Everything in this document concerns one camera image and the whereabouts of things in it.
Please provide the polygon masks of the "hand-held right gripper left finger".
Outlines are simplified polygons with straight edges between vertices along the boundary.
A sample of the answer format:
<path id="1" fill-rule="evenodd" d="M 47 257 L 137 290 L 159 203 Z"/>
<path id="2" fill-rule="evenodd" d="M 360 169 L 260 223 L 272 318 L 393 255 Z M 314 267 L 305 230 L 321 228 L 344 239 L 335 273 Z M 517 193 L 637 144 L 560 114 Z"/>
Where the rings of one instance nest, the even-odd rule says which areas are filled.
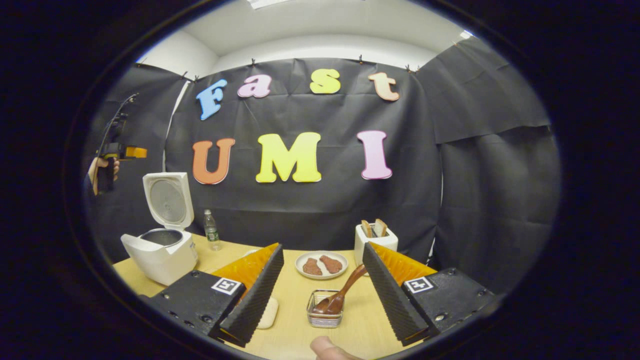
<path id="1" fill-rule="evenodd" d="M 150 297 L 149 305 L 188 331 L 244 347 L 262 319 L 283 265 L 281 244 L 270 244 L 215 272 L 188 272 Z"/>

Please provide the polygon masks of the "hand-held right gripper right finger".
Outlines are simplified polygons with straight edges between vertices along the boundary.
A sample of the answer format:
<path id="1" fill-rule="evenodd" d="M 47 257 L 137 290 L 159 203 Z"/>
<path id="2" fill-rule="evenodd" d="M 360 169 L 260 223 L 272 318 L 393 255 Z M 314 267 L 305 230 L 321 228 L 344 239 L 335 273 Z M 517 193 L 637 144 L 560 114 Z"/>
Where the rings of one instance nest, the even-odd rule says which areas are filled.
<path id="1" fill-rule="evenodd" d="M 362 260 L 403 346 L 459 328 L 497 301 L 459 269 L 435 271 L 381 244 L 366 243 Z"/>

